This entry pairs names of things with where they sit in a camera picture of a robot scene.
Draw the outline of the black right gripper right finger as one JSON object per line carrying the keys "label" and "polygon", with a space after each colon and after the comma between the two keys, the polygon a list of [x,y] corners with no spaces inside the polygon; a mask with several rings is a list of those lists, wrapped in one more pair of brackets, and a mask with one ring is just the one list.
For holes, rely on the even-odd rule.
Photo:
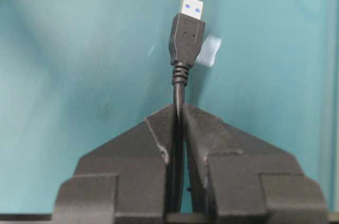
{"label": "black right gripper right finger", "polygon": [[183,106],[192,208],[216,223],[328,223],[317,182],[295,156]]}

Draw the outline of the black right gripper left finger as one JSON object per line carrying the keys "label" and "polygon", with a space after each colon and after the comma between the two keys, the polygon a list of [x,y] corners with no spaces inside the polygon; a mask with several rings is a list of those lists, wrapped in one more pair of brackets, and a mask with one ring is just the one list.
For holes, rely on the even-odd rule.
{"label": "black right gripper left finger", "polygon": [[60,186],[53,223],[164,223],[175,108],[168,105],[82,156]]}

